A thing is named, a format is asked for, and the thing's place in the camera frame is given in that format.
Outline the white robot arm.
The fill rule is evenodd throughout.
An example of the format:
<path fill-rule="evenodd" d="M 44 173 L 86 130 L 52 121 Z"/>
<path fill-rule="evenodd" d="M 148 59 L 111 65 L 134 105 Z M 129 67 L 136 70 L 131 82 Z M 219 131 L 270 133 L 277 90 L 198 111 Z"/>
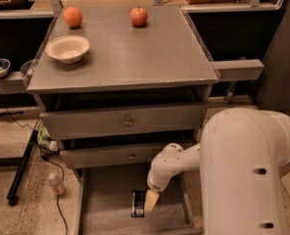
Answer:
<path fill-rule="evenodd" d="M 233 108 L 212 116 L 200 142 L 166 145 L 151 162 L 149 188 L 198 170 L 205 235 L 288 235 L 279 170 L 290 163 L 290 117 Z"/>

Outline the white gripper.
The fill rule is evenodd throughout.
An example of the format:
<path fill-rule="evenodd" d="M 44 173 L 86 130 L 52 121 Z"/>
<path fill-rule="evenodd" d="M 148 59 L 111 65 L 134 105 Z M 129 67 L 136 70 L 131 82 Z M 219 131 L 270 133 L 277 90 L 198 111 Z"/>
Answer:
<path fill-rule="evenodd" d="M 155 171 L 153 168 L 149 170 L 147 185 L 151 190 L 146 191 L 145 212 L 151 212 L 154 209 L 160 197 L 158 192 L 163 192 L 168 187 L 171 178 L 172 174 L 170 172 Z"/>

